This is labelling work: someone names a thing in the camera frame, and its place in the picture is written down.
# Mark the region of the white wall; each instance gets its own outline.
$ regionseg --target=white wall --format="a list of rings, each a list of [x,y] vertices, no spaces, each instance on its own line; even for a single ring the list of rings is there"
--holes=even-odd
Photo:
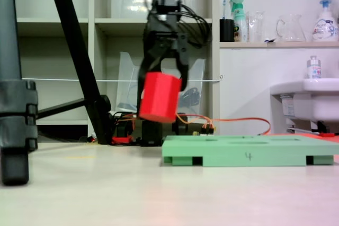
[[[280,14],[298,13],[310,39],[320,0],[245,0],[245,11],[265,11],[266,35],[275,38],[275,23]],[[339,78],[339,49],[243,49],[220,50],[220,116],[222,118],[263,117],[273,124],[273,132],[286,129],[281,103],[270,96],[272,85],[304,78],[306,61],[317,55],[323,77]],[[265,123],[221,124],[221,134],[258,134]]]

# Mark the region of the white bottle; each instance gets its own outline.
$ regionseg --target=white bottle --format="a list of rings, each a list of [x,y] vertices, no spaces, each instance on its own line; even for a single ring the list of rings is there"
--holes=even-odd
[[[321,79],[322,77],[322,65],[317,56],[311,56],[310,60],[307,60],[307,78],[309,79]]]
[[[331,0],[321,0],[323,12],[314,27],[313,41],[316,42],[336,42],[339,41],[337,21],[333,18],[332,12],[328,9]]]

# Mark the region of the tripod leg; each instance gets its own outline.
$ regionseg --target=tripod leg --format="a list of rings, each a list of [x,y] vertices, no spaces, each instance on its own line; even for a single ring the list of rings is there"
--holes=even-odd
[[[0,0],[0,156],[5,185],[29,180],[28,152],[37,148],[34,82],[21,80],[14,0]]]
[[[72,0],[54,0],[57,7],[65,38],[73,59],[86,106],[99,144],[112,142],[109,110],[111,105],[107,97],[102,97],[96,84],[92,65],[80,30],[80,25]]]

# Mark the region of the green board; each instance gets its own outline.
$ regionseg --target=green board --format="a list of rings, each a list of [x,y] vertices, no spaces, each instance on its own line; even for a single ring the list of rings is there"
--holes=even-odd
[[[173,166],[332,165],[339,143],[298,135],[167,136],[162,155]]]

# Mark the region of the glass cup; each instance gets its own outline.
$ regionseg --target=glass cup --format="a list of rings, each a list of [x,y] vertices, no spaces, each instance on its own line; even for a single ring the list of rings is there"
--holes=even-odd
[[[264,12],[261,11],[247,12],[246,21],[248,26],[248,41],[262,42]]]

